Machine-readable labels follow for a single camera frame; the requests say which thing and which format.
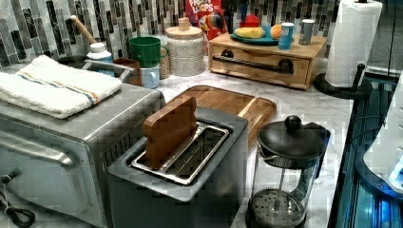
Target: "white towel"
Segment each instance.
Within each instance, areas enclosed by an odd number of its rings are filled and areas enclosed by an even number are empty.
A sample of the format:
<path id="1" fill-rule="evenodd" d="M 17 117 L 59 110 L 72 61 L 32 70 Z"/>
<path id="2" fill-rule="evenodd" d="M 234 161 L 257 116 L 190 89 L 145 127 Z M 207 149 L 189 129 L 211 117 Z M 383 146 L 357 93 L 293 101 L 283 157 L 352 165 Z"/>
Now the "white towel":
<path id="1" fill-rule="evenodd" d="M 0 99 L 64 119 L 99 103 L 121 84 L 117 78 L 63 66 L 42 55 L 15 74 L 0 73 Z"/>

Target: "white countertop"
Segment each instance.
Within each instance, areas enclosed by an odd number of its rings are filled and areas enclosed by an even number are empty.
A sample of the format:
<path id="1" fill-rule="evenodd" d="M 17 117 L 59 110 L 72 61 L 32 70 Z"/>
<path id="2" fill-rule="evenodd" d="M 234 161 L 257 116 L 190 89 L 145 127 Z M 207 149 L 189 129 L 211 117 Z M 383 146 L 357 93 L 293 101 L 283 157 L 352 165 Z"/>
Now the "white countertop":
<path id="1" fill-rule="evenodd" d="M 333 198 L 335 195 L 337 174 L 340 167 L 344 143 L 353 108 L 352 100 L 341 100 L 318 92 L 313 86 L 308 90 L 295 90 L 279 85 L 243 80 L 239 78 L 218 75 L 205 70 L 202 74 L 191 77 L 170 76 L 161 80 L 159 89 L 167 101 L 171 100 L 191 86 L 208 85 L 233 90 L 272 100 L 277 104 L 277 114 L 273 122 L 284 121 L 289 115 L 298 115 L 303 124 L 315 122 L 326 127 L 331 132 L 320 176 L 315 180 L 308 204 L 306 228 L 327 227 Z M 256 147 L 249 154 L 247 172 L 247 190 L 251 189 L 253 176 L 253 158 Z M 231 228 L 243 228 L 244 213 L 250 191 L 246 194 L 242 207 Z M 32 209 L 37 220 L 32 227 L 91 227 L 76 218 L 51 212 L 44 208 L 29 205 L 24 200 L 10 196 L 16 206 Z M 0 227 L 16 227 L 4 213 L 0 213 Z"/>

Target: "french press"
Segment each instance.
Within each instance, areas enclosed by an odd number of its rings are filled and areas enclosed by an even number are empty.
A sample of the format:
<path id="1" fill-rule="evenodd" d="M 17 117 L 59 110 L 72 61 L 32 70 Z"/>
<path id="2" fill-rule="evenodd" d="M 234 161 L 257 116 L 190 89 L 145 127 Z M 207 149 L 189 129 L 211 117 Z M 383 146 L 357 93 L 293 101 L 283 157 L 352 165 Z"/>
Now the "french press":
<path id="1" fill-rule="evenodd" d="M 329 138 L 326 128 L 316 123 L 303 125 L 298 116 L 260 130 L 245 220 L 249 228 L 303 226 Z"/>

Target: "paper towel roll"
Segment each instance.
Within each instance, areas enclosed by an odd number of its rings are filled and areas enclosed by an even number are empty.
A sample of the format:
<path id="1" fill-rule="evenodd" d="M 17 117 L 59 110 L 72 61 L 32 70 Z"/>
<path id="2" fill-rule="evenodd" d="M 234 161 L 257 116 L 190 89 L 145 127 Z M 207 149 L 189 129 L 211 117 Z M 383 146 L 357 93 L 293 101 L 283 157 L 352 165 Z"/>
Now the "paper towel roll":
<path id="1" fill-rule="evenodd" d="M 379 2 L 341 0 L 326 69 L 325 80 L 329 84 L 353 85 L 357 65 L 367 65 L 381 10 Z"/>

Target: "toaster oven door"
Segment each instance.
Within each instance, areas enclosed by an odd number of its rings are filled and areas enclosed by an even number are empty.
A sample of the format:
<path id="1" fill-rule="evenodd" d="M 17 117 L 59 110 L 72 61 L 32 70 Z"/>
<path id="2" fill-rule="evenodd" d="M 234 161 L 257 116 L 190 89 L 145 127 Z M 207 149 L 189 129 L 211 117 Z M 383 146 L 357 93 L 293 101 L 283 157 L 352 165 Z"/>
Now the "toaster oven door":
<path id="1" fill-rule="evenodd" d="M 8 185 L 13 194 L 106 227 L 85 143 L 1 118 L 0 125 L 0 175 L 20 173 Z"/>

